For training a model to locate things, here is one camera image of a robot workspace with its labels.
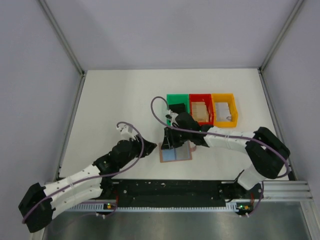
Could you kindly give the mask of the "red plastic bin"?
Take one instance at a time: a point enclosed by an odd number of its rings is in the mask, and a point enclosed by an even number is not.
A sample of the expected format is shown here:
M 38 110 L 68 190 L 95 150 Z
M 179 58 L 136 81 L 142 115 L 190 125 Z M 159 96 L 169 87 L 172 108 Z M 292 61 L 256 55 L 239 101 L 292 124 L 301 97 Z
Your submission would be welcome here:
M 200 125 L 214 124 L 214 107 L 211 94 L 190 94 L 190 114 Z

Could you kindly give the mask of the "gold cards stack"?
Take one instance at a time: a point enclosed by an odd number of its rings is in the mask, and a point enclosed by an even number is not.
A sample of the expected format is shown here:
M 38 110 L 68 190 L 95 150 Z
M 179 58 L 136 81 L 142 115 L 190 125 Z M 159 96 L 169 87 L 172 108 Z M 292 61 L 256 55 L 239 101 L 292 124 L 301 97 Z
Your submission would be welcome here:
M 210 118 L 209 118 L 209 113 L 208 113 L 205 102 L 203 101 L 192 102 L 191 110 L 192 110 L 192 117 L 194 118 L 195 121 L 202 122 L 202 123 L 209 122 Z

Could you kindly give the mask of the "silver cards stack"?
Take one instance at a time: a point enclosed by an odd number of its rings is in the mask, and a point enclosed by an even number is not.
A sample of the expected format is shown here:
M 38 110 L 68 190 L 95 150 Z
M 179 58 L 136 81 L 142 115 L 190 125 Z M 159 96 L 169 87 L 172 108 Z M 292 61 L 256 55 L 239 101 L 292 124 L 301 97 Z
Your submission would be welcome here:
M 232 114 L 227 102 L 215 103 L 216 121 L 217 122 L 231 122 Z

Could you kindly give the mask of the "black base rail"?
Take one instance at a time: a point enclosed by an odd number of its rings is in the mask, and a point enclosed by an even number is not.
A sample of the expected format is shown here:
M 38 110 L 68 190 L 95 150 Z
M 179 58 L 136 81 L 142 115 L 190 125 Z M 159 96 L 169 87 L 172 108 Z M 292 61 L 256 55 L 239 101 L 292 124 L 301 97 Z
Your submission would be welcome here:
M 98 200 L 116 200 L 121 208 L 224 207 L 231 200 L 251 200 L 239 184 L 218 180 L 117 179 L 102 184 Z

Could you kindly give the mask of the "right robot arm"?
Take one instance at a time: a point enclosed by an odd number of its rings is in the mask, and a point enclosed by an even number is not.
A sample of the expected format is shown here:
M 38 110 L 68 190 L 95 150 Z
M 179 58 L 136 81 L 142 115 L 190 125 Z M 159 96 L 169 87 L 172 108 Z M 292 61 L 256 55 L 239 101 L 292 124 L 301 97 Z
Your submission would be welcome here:
M 251 165 L 236 178 L 233 192 L 245 198 L 252 188 L 265 179 L 276 179 L 288 166 L 291 152 L 268 128 L 253 132 L 232 131 L 210 124 L 199 124 L 187 112 L 172 110 L 165 116 L 169 124 L 164 129 L 163 150 L 176 149 L 189 141 L 195 146 L 224 148 L 248 155 Z

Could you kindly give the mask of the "aluminium frame profile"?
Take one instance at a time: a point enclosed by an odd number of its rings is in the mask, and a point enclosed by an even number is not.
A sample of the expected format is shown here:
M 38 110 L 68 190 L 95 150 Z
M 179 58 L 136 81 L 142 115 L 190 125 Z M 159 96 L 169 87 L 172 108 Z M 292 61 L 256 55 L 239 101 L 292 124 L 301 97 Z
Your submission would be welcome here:
M 48 3 L 46 0 L 37 0 L 36 1 L 41 8 L 44 16 L 48 20 L 49 24 L 52 27 L 52 30 L 58 39 L 60 45 L 62 46 L 64 52 L 66 53 L 67 57 L 69 58 L 72 65 L 75 67 L 76 71 L 79 73 L 80 76 L 85 74 L 85 70 L 82 68 L 80 62 L 78 61 L 74 51 L 72 50 L 65 34 L 63 33 L 61 27 L 59 26 L 54 14 L 52 13 Z

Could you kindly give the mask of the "black cards stack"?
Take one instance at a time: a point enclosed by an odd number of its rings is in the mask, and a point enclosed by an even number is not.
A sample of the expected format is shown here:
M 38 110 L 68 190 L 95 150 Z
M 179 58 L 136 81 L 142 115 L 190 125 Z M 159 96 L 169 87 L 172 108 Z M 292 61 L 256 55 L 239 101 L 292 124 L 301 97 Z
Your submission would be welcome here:
M 187 112 L 187 107 L 184 103 L 170 104 L 169 109 L 176 114 Z

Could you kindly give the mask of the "brown leather card holder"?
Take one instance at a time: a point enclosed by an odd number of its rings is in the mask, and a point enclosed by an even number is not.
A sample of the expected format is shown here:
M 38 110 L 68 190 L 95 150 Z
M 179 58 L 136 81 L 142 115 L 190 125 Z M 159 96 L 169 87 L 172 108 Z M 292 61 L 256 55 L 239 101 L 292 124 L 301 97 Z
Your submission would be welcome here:
M 160 149 L 159 159 L 161 163 L 190 161 L 193 159 L 192 153 L 197 146 L 190 141 L 185 142 L 182 146 L 173 149 Z

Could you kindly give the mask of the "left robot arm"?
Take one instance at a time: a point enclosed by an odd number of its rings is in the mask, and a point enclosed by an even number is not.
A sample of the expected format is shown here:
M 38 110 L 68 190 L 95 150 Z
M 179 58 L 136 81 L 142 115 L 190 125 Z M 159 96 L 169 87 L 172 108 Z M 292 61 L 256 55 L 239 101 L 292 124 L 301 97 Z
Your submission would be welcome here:
M 135 127 L 129 123 L 124 122 L 117 130 L 123 139 L 86 168 L 61 180 L 45 185 L 37 182 L 28 188 L 18 209 L 30 233 L 42 230 L 75 205 L 99 197 L 109 198 L 114 191 L 111 178 L 129 170 L 129 162 L 135 165 L 157 147 L 139 132 L 133 133 Z

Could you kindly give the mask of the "yellow plastic bin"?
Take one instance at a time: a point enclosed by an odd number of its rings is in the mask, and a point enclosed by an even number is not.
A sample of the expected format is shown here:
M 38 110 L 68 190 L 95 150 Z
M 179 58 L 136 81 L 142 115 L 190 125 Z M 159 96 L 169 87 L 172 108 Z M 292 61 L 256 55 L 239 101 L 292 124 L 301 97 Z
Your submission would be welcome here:
M 238 111 L 232 93 L 211 94 L 214 122 L 219 128 L 235 128 L 238 123 Z

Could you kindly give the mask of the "green plastic bin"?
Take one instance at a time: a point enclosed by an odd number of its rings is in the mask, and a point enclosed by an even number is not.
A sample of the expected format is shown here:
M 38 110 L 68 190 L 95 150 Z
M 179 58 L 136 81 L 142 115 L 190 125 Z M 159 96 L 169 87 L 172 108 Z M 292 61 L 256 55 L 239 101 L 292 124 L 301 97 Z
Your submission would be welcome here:
M 190 113 L 189 94 L 167 94 L 166 101 L 172 112 L 177 114 L 182 112 Z

